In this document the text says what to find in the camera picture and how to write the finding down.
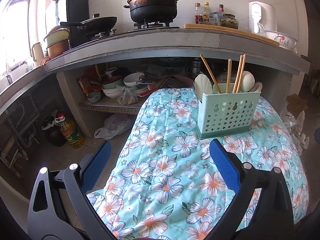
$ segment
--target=under-counter shelf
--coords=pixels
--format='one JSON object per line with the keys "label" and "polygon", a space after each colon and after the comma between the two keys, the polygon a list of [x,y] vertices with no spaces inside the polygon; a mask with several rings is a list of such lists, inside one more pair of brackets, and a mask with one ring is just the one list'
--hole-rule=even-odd
{"label": "under-counter shelf", "polygon": [[105,113],[117,113],[117,114],[138,114],[141,106],[147,100],[146,97],[138,97],[138,103],[122,106],[117,102],[116,98],[108,98],[102,95],[101,100],[96,103],[90,103],[88,100],[79,103],[79,107],[84,110],[92,110]]}

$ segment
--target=green plastic basket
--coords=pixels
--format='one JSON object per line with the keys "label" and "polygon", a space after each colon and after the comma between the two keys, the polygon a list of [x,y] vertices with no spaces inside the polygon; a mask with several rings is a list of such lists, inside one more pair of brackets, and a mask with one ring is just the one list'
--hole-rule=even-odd
{"label": "green plastic basket", "polygon": [[[226,91],[227,84],[219,84]],[[257,107],[260,92],[232,93],[234,84],[230,84],[229,93],[219,94],[216,86],[212,95],[203,94],[199,101],[197,133],[199,138],[211,138],[247,132]]]}

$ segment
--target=clear plastic bag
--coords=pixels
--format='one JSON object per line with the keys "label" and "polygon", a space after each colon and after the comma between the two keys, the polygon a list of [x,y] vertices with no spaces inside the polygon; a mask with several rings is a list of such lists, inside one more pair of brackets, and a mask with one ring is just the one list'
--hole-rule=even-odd
{"label": "clear plastic bag", "polygon": [[127,106],[138,103],[137,95],[133,94],[130,88],[117,86],[117,89],[122,90],[121,94],[117,98],[119,104]]}
{"label": "clear plastic bag", "polygon": [[104,120],[104,127],[97,129],[94,132],[95,138],[104,138],[110,140],[118,134],[122,134],[132,127],[133,121],[127,114],[113,114],[111,117]]}

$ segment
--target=wooden cutting board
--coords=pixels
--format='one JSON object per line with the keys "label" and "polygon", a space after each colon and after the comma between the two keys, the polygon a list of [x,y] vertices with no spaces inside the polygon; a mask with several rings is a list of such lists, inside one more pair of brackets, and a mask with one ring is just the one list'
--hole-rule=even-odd
{"label": "wooden cutting board", "polygon": [[273,45],[279,46],[280,43],[271,39],[268,39],[266,37],[257,35],[255,33],[248,33],[237,29],[227,28],[227,27],[221,27],[221,26],[215,26],[215,25],[207,25],[207,24],[189,24],[185,23],[184,25],[185,29],[205,29],[205,30],[213,30],[213,31],[222,31],[222,32],[228,32],[228,33],[235,33],[235,34],[241,34],[244,36],[248,36],[251,38],[255,38],[264,42],[271,43]]}

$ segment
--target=white plastic bag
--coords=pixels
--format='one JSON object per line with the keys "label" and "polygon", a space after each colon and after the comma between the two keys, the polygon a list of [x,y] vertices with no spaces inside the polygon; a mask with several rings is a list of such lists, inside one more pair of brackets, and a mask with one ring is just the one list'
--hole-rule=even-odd
{"label": "white plastic bag", "polygon": [[94,132],[95,138],[104,138],[109,140],[118,134],[122,134],[132,127],[133,121],[127,114],[113,114],[104,120],[104,127]]}

